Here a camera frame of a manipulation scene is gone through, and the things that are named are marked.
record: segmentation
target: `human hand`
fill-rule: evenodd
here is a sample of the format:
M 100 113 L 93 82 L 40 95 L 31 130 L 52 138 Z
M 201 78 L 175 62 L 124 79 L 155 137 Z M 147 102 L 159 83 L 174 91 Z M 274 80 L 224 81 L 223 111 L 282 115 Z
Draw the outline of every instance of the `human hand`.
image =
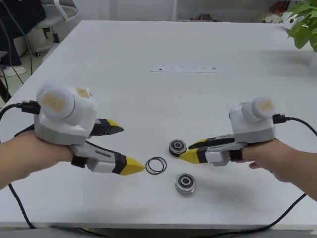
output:
M 288 182 L 288 168 L 299 152 L 275 139 L 270 142 L 243 148 L 243 160 L 239 161 L 239 163 L 252 162 L 249 164 L 251 169 L 266 169 L 271 171 L 278 180 Z
M 22 178 L 29 176 L 30 173 L 50 168 L 58 162 L 71 162 L 73 158 L 68 146 L 45 142 L 39 139 L 34 131 L 24 132 L 6 142 L 6 145 L 9 151 L 14 153 L 16 162 L 25 165 Z

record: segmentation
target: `black cable on floor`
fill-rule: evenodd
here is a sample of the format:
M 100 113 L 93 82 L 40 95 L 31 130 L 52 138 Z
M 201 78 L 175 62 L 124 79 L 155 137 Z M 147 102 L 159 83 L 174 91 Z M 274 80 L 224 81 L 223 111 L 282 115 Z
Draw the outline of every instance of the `black cable on floor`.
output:
M 6 76 L 5 76 L 4 70 L 3 70 L 1 67 L 0 67 L 0 70 L 1 70 L 1 72 L 2 72 L 3 79 L 4 79 L 4 83 L 5 83 L 5 87 L 6 87 L 6 98 L 5 98 L 5 103 L 6 103 L 7 101 L 9 101 L 9 96 L 10 96 L 10 93 L 9 93 L 9 84 L 8 84 L 8 80 L 7 80 Z
M 12 21 L 15 23 L 16 27 L 19 29 L 19 31 L 22 33 L 24 39 L 25 39 L 25 42 L 26 42 L 26 46 L 28 48 L 28 51 L 29 51 L 29 56 L 30 56 L 30 68 L 31 68 L 31 75 L 33 74 L 33 60 L 32 60 L 32 53 L 31 53 L 31 47 L 30 47 L 30 44 L 29 44 L 29 40 L 28 38 L 26 37 L 25 33 L 23 32 L 23 30 L 21 29 L 20 25 L 16 22 L 16 20 L 14 19 L 13 15 L 11 14 L 9 8 L 6 6 L 5 4 L 5 1 L 2 1 L 2 4 L 4 6 L 4 8 L 6 9 L 6 11 L 8 12 L 10 18 L 12 19 Z
M 8 32 L 7 32 L 6 29 L 5 29 L 5 26 L 4 26 L 3 22 L 1 21 L 1 18 L 0 18 L 0 26 L 1 26 L 1 28 L 3 29 L 4 34 L 5 34 L 5 37 L 7 38 L 7 41 L 8 41 L 8 49 L 9 49 L 8 54 L 9 54 L 9 64 L 10 64 L 10 67 L 12 67 L 14 73 L 16 74 L 16 76 L 18 77 L 18 79 L 20 80 L 20 82 L 21 82 L 22 84 L 24 84 L 23 81 L 22 81 L 22 79 L 20 78 L 19 74 L 16 72 L 16 70 L 15 70 L 13 64 L 12 64 L 12 55 L 11 55 L 11 54 L 12 54 L 12 49 L 11 49 L 11 44 L 10 44 L 10 38 L 9 38 Z

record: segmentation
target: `chair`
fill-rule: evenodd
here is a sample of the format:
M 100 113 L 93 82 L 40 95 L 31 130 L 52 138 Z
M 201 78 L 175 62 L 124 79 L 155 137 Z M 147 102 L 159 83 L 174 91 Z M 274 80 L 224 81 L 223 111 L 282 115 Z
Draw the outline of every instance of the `chair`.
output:
M 47 52 L 56 46 L 56 44 L 60 43 L 58 34 L 54 31 L 53 27 L 66 23 L 79 15 L 79 11 L 72 0 L 42 0 L 42 2 L 46 12 L 46 19 L 41 21 L 31 33 L 28 34 L 32 53 L 37 57 L 40 56 L 41 52 Z M 32 32 L 39 29 L 43 30 L 45 36 L 45 39 L 41 42 L 39 42 L 38 35 L 34 35 L 34 38 L 32 38 Z M 48 32 L 53 33 L 53 41 L 51 42 L 48 42 Z

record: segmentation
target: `table surface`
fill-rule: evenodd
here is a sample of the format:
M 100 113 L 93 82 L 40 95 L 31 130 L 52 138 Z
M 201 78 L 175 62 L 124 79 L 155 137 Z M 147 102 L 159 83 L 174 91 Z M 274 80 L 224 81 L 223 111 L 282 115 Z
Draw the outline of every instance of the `table surface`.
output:
M 297 50 L 274 24 L 82 21 L 11 102 L 35 99 L 45 81 L 88 86 L 99 117 L 123 133 L 91 141 L 145 163 L 167 160 L 158 176 L 97 174 L 67 163 L 14 183 L 36 227 L 242 229 L 267 225 L 302 192 L 247 164 L 192 165 L 168 153 L 171 140 L 188 144 L 231 132 L 229 109 L 259 95 L 271 96 L 279 112 L 317 127 L 317 71 L 309 46 Z M 225 73 L 154 73 L 160 64 L 215 65 Z M 8 140 L 32 123 L 10 110 L 0 135 Z M 317 140 L 299 123 L 277 126 L 277 137 L 316 152 Z M 190 173 L 192 197 L 175 190 Z M 8 188 L 0 191 L 0 226 L 25 226 Z M 305 198 L 277 229 L 317 228 L 317 203 Z

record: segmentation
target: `finger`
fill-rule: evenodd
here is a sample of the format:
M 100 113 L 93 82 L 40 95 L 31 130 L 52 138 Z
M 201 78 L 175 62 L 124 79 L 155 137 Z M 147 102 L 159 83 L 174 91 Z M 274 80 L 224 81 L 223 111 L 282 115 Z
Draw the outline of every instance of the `finger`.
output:
M 249 168 L 254 170 L 254 169 L 259 169 L 260 167 L 258 166 L 256 162 L 253 162 L 249 164 Z

